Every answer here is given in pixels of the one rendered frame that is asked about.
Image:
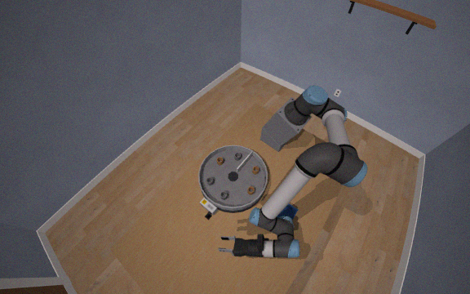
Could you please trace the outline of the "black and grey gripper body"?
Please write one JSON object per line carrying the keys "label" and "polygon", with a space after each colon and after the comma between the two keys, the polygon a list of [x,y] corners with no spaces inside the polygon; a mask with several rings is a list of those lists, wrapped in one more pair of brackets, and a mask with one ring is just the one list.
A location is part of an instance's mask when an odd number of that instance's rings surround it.
{"label": "black and grey gripper body", "polygon": [[273,239],[257,234],[256,244],[256,239],[235,238],[233,254],[234,256],[273,257]]}

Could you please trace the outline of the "blue open crate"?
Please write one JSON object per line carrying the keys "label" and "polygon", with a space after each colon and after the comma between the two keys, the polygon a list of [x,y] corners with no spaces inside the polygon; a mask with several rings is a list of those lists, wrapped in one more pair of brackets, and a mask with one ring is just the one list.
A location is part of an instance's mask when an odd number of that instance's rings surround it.
{"label": "blue open crate", "polygon": [[[291,206],[290,204],[288,204],[285,209],[278,215],[278,217],[281,217],[281,216],[288,216],[288,217],[292,217],[291,219],[293,220],[294,217],[295,217],[295,214],[297,213],[299,209]],[[295,212],[295,213],[294,213]],[[294,214],[293,214],[294,213]]]}

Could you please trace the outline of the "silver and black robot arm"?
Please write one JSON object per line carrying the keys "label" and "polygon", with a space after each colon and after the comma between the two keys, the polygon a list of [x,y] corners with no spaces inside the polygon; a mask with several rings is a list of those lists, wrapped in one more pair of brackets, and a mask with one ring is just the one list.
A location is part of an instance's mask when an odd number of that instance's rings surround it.
{"label": "silver and black robot arm", "polygon": [[291,258],[299,257],[299,240],[294,239],[293,220],[288,216],[277,217],[281,211],[319,173],[341,185],[353,187],[365,178],[367,165],[350,145],[344,127],[348,115],[346,109],[328,98],[323,88],[308,87],[285,107],[284,112],[288,121],[297,126],[304,124],[310,114],[318,116],[329,139],[329,142],[306,149],[268,201],[260,209],[253,208],[249,216],[251,224],[277,234],[277,239],[273,240],[273,257]]}

